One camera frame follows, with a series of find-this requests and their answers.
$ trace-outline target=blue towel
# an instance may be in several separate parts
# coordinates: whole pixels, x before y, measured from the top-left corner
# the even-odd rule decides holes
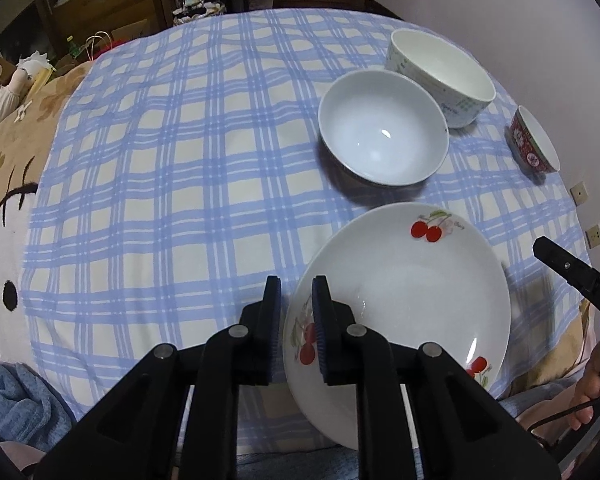
[[[566,390],[572,384],[576,383],[583,375],[584,368],[569,377],[558,379],[553,383],[542,384],[526,392],[511,396],[508,399],[503,399],[500,401],[500,405],[507,410],[509,415],[515,418],[532,406],[535,406],[538,402],[553,399],[561,391]]]
[[[73,414],[25,365],[0,363],[0,442],[49,451],[75,424]]]

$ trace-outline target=red cherry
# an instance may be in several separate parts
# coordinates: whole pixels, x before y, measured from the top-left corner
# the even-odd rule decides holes
[[[440,226],[433,225],[427,229],[427,242],[437,242],[442,237]]]
[[[422,220],[418,220],[411,226],[411,236],[414,238],[422,238],[425,234],[427,234],[427,224]]]
[[[309,323],[304,329],[304,340],[309,344],[315,343],[315,324]]]
[[[315,359],[315,349],[311,343],[304,343],[300,349],[300,362],[303,365],[310,365]]]
[[[471,363],[471,371],[474,374],[479,374],[487,367],[487,359],[480,356],[474,359],[474,362]]]

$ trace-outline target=large white bowl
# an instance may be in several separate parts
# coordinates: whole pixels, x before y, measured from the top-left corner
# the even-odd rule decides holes
[[[324,143],[350,171],[376,184],[408,186],[445,160],[449,132],[440,107],[421,86],[387,70],[358,70],[323,96]]]
[[[440,237],[418,232],[414,225],[422,223],[440,229]],[[357,449],[356,390],[324,384],[315,338],[307,338],[317,275],[327,277],[331,297],[348,304],[356,322],[412,348],[435,341],[463,368],[477,366],[472,375],[484,388],[493,384],[507,350],[511,307],[504,271],[488,241],[467,220],[435,205],[373,209],[314,256],[286,313],[282,348],[291,393],[331,440]]]
[[[413,79],[429,92],[450,128],[469,125],[496,98],[493,81],[474,58],[421,30],[394,30],[385,68]]]

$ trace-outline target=human hand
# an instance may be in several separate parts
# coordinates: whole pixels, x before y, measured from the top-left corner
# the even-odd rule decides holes
[[[600,341],[593,349],[591,358],[584,370],[584,375],[576,384],[576,390],[573,394],[573,399],[569,404],[572,408],[583,402],[600,397]],[[579,412],[571,413],[568,416],[569,425],[572,430],[578,430],[581,425],[589,424],[593,418],[593,407],[589,406]]]

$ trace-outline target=blue plaid tablecloth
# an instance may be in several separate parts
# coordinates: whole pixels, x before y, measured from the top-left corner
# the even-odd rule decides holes
[[[498,96],[452,133],[423,186],[345,174],[318,143],[317,109],[338,76],[384,65],[392,30],[343,10],[285,9],[189,23],[100,57],[69,99],[30,218],[21,296],[40,373],[83,415],[155,344],[203,342],[262,296],[285,304],[328,237],[398,200],[467,218],[504,263],[509,349],[492,394],[528,371],[575,319],[580,297],[532,255],[547,235],[587,260],[558,174],[525,176]],[[238,449],[324,446],[286,384],[240,393]]]

